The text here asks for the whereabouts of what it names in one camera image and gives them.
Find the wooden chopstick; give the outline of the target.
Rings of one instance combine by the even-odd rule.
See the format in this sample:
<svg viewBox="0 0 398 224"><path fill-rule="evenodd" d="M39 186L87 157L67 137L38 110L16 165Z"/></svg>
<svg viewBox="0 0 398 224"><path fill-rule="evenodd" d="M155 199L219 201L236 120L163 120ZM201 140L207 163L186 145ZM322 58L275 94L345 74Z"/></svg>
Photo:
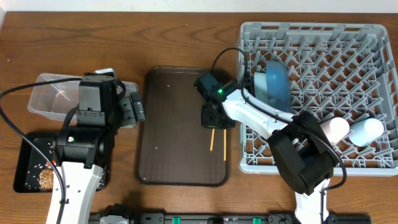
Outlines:
<svg viewBox="0 0 398 224"><path fill-rule="evenodd" d="M215 129L212 129L212 131L211 131L210 151L213 151L214 141L215 141L214 138L215 138Z"/></svg>
<svg viewBox="0 0 398 224"><path fill-rule="evenodd" d="M223 130L223 160L226 161L227 153L227 129Z"/></svg>

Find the light blue bowl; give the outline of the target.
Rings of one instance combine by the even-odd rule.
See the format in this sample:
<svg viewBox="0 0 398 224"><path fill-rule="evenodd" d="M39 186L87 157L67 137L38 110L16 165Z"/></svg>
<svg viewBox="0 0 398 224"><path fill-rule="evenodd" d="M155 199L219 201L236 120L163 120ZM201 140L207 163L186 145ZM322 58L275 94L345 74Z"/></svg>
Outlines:
<svg viewBox="0 0 398 224"><path fill-rule="evenodd" d="M257 99L267 103L267 78L265 73L256 72L254 74L254 92Z"/></svg>

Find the dark blue plate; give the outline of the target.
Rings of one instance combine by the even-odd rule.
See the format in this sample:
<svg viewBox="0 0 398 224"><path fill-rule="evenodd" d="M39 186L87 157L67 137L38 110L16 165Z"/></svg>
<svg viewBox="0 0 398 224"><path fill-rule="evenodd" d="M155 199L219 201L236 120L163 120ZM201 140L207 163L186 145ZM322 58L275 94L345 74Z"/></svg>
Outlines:
<svg viewBox="0 0 398 224"><path fill-rule="evenodd" d="M282 62L270 60L266 65L268 104L280 111L291 113L290 82Z"/></svg>

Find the brown food scrap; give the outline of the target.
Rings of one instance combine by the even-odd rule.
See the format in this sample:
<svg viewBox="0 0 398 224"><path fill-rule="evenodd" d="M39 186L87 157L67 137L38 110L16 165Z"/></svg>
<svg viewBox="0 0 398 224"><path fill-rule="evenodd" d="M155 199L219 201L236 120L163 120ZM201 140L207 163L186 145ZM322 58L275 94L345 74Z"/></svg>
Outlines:
<svg viewBox="0 0 398 224"><path fill-rule="evenodd" d="M44 169L39 174L39 188L40 190L53 189L53 170Z"/></svg>

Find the white rice pile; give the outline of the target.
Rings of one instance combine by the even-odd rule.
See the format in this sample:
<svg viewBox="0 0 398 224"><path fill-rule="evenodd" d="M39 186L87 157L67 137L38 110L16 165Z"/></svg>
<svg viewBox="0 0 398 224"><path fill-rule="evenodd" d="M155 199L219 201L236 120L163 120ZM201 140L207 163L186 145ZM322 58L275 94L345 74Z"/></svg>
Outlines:
<svg viewBox="0 0 398 224"><path fill-rule="evenodd" d="M53 159L53 146L50 138L35 139L34 144L48 159ZM49 163L35 149L32 149L29 156L29 166L26 171L27 177L25 181L25 186L28 190L52 190L52 187L44 187L44 177L40 178L40 174L46 169L51 170Z"/></svg>

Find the pink cup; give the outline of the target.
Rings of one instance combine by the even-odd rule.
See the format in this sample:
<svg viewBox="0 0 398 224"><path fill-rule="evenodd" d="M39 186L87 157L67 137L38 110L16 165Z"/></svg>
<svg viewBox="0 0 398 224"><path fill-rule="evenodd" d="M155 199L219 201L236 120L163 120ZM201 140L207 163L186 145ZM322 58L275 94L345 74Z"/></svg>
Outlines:
<svg viewBox="0 0 398 224"><path fill-rule="evenodd" d="M349 123L339 117L325 121L320 127L332 146L337 145L349 133Z"/></svg>

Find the light blue cup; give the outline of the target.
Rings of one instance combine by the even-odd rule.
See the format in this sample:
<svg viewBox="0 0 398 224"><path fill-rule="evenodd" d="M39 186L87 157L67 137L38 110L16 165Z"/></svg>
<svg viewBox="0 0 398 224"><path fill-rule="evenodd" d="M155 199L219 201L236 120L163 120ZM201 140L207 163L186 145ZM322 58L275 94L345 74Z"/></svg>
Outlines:
<svg viewBox="0 0 398 224"><path fill-rule="evenodd" d="M364 147L378 139L384 132L384 126L376 118L368 118L350 127L352 134L349 140L357 146Z"/></svg>

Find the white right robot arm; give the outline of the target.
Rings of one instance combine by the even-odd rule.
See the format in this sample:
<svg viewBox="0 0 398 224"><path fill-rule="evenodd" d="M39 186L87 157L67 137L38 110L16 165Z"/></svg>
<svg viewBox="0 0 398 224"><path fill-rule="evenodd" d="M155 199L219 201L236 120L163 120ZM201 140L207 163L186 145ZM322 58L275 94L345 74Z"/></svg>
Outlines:
<svg viewBox="0 0 398 224"><path fill-rule="evenodd" d="M248 125L265 138L285 183L295 191L295 216L300 223L325 223L326 191L337 160L327 135L310 113L279 111L230 81L199 81L203 97L201 125L226 129L235 122Z"/></svg>

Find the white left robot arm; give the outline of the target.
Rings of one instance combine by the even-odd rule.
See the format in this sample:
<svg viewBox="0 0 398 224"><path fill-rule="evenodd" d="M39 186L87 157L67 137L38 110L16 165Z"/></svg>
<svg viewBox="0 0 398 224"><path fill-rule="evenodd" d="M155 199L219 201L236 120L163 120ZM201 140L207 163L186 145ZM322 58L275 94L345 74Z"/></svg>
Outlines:
<svg viewBox="0 0 398 224"><path fill-rule="evenodd" d="M53 140L53 189L47 223L87 223L119 128L145 119L138 92L126 94L112 74L89 73L79 83L79 102Z"/></svg>

